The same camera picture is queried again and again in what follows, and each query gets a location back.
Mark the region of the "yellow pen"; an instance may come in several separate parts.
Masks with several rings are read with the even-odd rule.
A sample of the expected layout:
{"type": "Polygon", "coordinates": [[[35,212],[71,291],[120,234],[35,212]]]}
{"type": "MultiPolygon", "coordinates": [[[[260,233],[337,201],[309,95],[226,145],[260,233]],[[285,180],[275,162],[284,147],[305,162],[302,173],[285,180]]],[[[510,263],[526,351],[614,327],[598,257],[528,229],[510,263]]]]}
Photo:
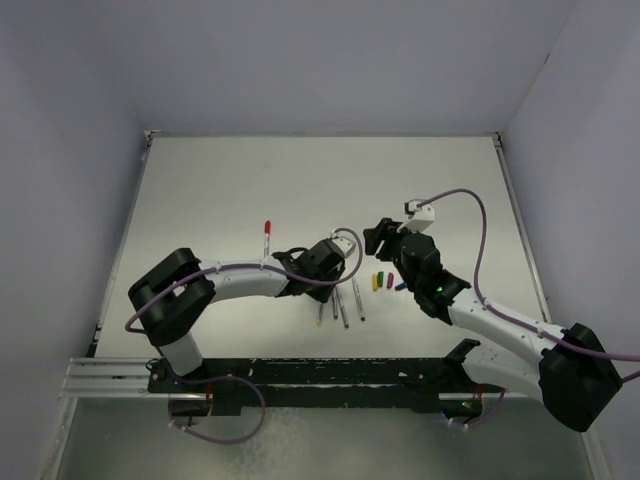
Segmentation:
{"type": "Polygon", "coordinates": [[[325,308],[325,303],[320,302],[318,306],[316,320],[315,320],[315,324],[318,327],[321,326],[323,322],[324,308],[325,308]]]}

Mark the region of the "red pen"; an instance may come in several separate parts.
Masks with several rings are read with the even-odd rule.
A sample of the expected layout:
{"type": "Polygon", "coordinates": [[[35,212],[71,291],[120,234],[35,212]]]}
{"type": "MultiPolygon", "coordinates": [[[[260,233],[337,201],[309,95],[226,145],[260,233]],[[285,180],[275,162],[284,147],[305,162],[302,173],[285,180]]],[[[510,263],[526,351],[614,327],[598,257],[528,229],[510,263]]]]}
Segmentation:
{"type": "Polygon", "coordinates": [[[263,258],[267,258],[270,255],[271,233],[266,235],[264,233],[264,245],[263,245],[263,258]]]}

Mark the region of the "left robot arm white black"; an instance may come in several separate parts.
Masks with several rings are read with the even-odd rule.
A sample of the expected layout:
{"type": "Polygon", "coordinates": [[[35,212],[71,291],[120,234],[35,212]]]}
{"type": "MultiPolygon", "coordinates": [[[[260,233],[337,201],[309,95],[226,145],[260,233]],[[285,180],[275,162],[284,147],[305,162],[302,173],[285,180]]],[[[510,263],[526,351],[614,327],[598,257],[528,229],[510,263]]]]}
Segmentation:
{"type": "Polygon", "coordinates": [[[325,303],[355,249],[348,238],[332,236],[309,249],[202,268],[191,249],[179,248],[135,282],[128,297],[142,333],[172,368],[171,381],[184,392],[194,392],[204,384],[206,369],[191,328],[210,304],[300,295],[325,303]]]}

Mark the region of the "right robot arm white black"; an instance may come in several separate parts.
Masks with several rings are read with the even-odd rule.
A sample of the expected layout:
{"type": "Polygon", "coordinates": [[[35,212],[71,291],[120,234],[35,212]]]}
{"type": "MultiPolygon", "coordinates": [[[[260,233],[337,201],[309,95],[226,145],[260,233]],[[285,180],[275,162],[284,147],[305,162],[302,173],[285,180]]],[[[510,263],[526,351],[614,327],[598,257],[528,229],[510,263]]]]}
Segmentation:
{"type": "Polygon", "coordinates": [[[452,389],[477,383],[523,394],[577,432],[587,431],[621,390],[621,376],[588,327],[498,311],[443,267],[430,236],[406,224],[383,218],[363,235],[366,254],[394,265],[423,313],[487,339],[445,366],[452,389]]]}

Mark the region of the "blue tipped pen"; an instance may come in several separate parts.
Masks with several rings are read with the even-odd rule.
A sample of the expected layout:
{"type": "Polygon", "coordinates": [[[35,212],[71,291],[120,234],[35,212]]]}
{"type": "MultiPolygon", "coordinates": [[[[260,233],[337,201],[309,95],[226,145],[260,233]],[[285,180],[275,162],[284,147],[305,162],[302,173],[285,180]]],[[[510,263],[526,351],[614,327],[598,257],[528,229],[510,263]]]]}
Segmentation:
{"type": "Polygon", "coordinates": [[[352,285],[352,289],[353,289],[354,300],[355,300],[355,303],[356,303],[356,309],[357,309],[357,312],[358,312],[358,317],[359,317],[360,321],[364,322],[364,321],[366,321],[366,314],[365,314],[365,310],[364,310],[364,305],[363,305],[363,301],[362,301],[362,296],[361,296],[359,284],[358,284],[357,279],[356,279],[355,276],[351,278],[351,285],[352,285]]]}

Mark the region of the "purple tipped pen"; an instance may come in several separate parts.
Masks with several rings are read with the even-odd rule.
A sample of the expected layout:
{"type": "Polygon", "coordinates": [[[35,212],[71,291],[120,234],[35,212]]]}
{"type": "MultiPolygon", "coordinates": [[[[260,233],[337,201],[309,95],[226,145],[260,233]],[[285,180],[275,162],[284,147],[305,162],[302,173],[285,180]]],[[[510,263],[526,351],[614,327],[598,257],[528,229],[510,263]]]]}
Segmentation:
{"type": "Polygon", "coordinates": [[[348,315],[347,315],[347,311],[346,311],[346,306],[345,306],[345,303],[344,303],[344,299],[343,299],[342,293],[341,293],[339,288],[336,288],[335,293],[336,293],[336,301],[337,301],[337,305],[338,305],[338,309],[339,309],[339,312],[340,312],[340,316],[341,316],[341,319],[342,319],[342,323],[343,323],[344,329],[348,330],[350,328],[350,324],[349,324],[348,315]]]}

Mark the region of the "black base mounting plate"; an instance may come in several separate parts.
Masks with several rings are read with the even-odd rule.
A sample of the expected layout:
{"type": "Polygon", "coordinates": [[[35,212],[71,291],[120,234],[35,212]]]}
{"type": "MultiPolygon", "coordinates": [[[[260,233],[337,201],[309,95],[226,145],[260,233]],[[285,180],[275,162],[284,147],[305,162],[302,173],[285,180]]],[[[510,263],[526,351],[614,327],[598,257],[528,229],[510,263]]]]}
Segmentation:
{"type": "Polygon", "coordinates": [[[237,416],[245,408],[406,409],[471,421],[495,386],[472,381],[464,340],[443,358],[206,359],[189,376],[161,359],[147,362],[148,390],[167,394],[177,416],[237,416]]]}

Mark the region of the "aluminium rail frame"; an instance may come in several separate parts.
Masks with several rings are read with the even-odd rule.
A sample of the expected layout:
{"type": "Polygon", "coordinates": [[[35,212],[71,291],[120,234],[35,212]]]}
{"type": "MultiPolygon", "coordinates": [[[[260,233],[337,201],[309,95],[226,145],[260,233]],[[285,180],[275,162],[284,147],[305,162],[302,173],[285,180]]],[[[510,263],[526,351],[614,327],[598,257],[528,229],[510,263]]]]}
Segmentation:
{"type": "Polygon", "coordinates": [[[149,392],[146,363],[139,358],[74,358],[67,367],[59,397],[167,398],[167,394],[149,392]]]}

